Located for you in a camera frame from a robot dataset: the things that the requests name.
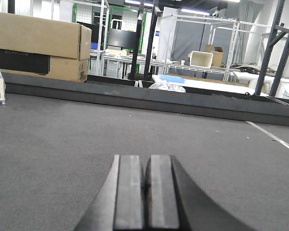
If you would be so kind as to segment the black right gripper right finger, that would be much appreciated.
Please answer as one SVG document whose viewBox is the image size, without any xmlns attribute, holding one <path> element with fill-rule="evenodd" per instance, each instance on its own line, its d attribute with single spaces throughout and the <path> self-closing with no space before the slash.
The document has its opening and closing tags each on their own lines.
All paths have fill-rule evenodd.
<svg viewBox="0 0 289 231">
<path fill-rule="evenodd" d="M 152 155 L 146 169 L 148 231 L 251 231 L 213 201 L 169 155 Z"/>
</svg>

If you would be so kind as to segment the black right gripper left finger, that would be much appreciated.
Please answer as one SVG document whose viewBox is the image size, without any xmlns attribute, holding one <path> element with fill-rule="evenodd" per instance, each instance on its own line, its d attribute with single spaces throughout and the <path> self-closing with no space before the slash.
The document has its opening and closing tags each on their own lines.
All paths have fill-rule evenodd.
<svg viewBox="0 0 289 231">
<path fill-rule="evenodd" d="M 143 231 L 143 171 L 137 155 L 115 155 L 98 194 L 76 231 Z"/>
</svg>

